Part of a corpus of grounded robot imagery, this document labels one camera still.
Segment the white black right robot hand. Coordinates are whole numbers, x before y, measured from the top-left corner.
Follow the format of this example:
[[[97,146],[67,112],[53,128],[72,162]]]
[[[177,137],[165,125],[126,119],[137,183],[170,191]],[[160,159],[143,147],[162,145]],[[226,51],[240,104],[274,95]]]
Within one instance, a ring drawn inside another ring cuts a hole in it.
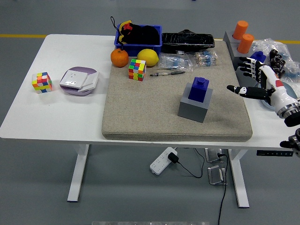
[[[227,89],[244,97],[251,99],[266,100],[269,105],[274,107],[275,113],[279,117],[284,117],[284,113],[289,110],[300,110],[299,102],[287,94],[277,74],[268,65],[261,63],[259,60],[240,57],[240,70],[245,76],[255,79],[260,87],[238,87],[228,85]]]

